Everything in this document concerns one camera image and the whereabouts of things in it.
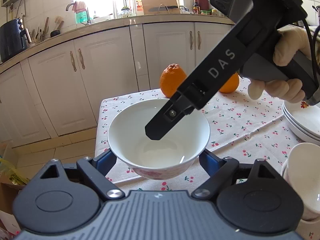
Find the right hand beige glove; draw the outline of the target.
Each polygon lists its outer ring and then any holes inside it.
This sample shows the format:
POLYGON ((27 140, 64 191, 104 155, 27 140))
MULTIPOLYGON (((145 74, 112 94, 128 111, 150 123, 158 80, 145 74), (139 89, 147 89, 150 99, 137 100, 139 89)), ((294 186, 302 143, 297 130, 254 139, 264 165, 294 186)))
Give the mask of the right hand beige glove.
MULTIPOLYGON (((276 44, 273 55, 276 65, 287 66, 297 51, 301 51, 308 59, 311 59, 309 38, 305 29, 292 27, 280 33, 282 37, 276 44)), ((250 79, 250 81, 247 91, 252 100, 259 99, 263 92, 290 103, 298 103, 305 98, 305 92, 302 90, 303 83, 299 79, 270 82, 250 79)))

